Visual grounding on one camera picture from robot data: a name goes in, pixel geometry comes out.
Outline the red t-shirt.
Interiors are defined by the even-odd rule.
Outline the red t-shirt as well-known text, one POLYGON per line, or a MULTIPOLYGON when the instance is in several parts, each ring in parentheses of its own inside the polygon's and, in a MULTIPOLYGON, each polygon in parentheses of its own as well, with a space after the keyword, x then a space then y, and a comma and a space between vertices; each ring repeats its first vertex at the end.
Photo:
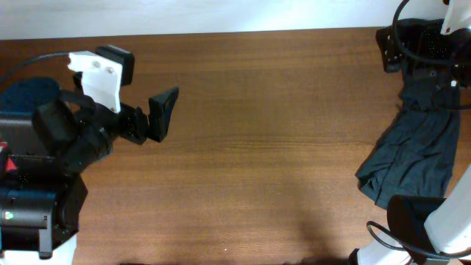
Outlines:
POLYGON ((6 177, 8 174, 16 174, 18 167, 10 157, 12 151, 6 142, 1 142, 1 178, 6 177))

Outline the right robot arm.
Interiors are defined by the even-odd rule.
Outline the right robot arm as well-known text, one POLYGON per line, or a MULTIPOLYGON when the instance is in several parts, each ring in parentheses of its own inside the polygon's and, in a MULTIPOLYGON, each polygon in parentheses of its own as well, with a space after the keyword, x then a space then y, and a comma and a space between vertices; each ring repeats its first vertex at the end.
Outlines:
POLYGON ((442 19, 401 18, 376 32, 387 73, 400 72, 402 107, 356 172, 360 191, 386 210, 372 242, 349 264, 470 262, 470 174, 453 190, 461 90, 470 86, 470 3, 449 0, 442 19))

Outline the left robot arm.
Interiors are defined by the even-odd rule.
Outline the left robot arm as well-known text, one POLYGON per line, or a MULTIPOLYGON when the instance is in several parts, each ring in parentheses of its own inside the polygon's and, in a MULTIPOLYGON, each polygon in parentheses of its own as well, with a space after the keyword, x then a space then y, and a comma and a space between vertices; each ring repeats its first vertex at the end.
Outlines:
POLYGON ((117 138, 141 145, 168 133, 179 91, 149 99, 149 114, 114 113, 82 93, 33 77, 1 94, 1 262, 71 264, 88 195, 82 172, 117 138))

